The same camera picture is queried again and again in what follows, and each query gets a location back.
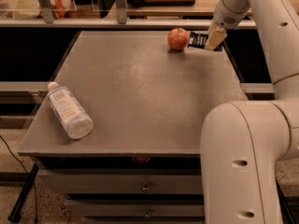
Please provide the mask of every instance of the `black cable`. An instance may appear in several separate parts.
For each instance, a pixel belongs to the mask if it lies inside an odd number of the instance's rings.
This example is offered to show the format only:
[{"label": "black cable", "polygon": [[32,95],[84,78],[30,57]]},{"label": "black cable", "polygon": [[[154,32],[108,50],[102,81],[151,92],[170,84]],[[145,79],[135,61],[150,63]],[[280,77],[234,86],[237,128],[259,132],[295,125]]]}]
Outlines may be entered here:
[{"label": "black cable", "polygon": [[[4,144],[7,146],[7,149],[9,151],[9,153],[12,155],[12,157],[18,161],[20,163],[20,165],[22,166],[23,170],[25,171],[26,174],[29,175],[27,169],[25,168],[24,164],[22,164],[22,162],[14,155],[14,153],[11,151],[7,141],[2,137],[2,135],[0,134],[0,138],[2,139],[2,141],[4,142]],[[34,188],[35,188],[35,200],[36,200],[36,218],[35,218],[35,224],[38,223],[38,218],[37,218],[37,191],[36,191],[36,184],[35,182],[33,183],[34,184]]]}]

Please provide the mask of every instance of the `bottle label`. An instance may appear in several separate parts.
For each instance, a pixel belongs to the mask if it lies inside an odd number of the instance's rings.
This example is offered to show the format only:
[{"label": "bottle label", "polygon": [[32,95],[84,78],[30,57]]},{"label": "bottle label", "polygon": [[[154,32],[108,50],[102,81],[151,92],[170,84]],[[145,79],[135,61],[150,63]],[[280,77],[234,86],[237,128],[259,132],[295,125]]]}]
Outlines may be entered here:
[{"label": "bottle label", "polygon": [[61,123],[66,126],[69,121],[80,115],[80,105],[70,92],[58,90],[50,95],[50,103]]}]

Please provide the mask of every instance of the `cabinet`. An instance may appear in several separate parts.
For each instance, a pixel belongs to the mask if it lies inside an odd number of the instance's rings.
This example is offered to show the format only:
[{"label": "cabinet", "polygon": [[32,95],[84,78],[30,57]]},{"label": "cabinet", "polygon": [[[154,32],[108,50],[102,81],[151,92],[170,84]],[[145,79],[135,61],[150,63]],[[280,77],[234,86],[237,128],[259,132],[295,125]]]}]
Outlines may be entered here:
[{"label": "cabinet", "polygon": [[85,223],[204,220],[202,123],[211,108],[246,96],[225,52],[173,52],[166,37],[82,32],[56,80],[87,110],[93,131],[69,139],[44,101],[23,139],[19,153]]},{"label": "cabinet", "polygon": [[[188,217],[188,223],[202,223],[204,219],[197,158],[155,157],[142,164],[130,157],[94,158],[101,165],[72,169],[51,169],[50,158],[46,160],[49,168],[44,166],[38,176],[52,191],[64,194],[65,206],[75,216],[85,217],[84,222],[185,223]],[[69,160],[60,162],[63,167]]]}]

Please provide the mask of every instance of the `bottle cap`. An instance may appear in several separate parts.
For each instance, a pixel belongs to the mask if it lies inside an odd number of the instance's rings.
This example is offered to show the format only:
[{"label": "bottle cap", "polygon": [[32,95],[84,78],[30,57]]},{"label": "bottle cap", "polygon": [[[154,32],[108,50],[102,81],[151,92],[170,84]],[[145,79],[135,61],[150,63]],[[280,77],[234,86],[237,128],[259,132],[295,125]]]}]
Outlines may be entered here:
[{"label": "bottle cap", "polygon": [[49,91],[53,91],[54,89],[56,89],[57,87],[59,87],[59,84],[57,82],[50,82],[48,84],[48,90]]}]

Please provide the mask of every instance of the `metal rod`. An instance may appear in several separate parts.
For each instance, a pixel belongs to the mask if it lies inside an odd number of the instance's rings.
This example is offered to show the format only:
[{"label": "metal rod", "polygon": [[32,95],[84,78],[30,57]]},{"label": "metal rod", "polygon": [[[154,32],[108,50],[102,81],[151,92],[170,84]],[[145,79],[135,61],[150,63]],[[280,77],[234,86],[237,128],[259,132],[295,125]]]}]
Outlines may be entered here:
[{"label": "metal rod", "polygon": [[54,16],[50,0],[38,0],[38,3],[42,10],[43,20],[45,23],[54,23]]},{"label": "metal rod", "polygon": [[[142,19],[128,20],[126,24],[119,24],[116,20],[100,19],[58,19],[55,23],[45,23],[42,20],[1,20],[0,27],[40,27],[40,28],[80,28],[80,29],[155,29],[163,30],[174,27],[204,30],[209,27],[211,20],[158,20]],[[254,21],[242,21],[236,29],[256,29]]]},{"label": "metal rod", "polygon": [[127,4],[125,0],[115,0],[116,8],[118,12],[119,24],[125,24],[127,22]]},{"label": "metal rod", "polygon": [[14,222],[14,223],[18,223],[20,221],[20,219],[21,219],[20,211],[21,211],[22,205],[24,204],[24,202],[26,200],[26,197],[27,197],[27,194],[28,194],[30,188],[34,184],[37,171],[38,171],[38,167],[34,164],[34,166],[32,167],[32,170],[29,173],[27,180],[21,190],[20,196],[19,196],[18,200],[16,201],[16,204],[13,207],[10,216],[8,217],[9,221]]}]

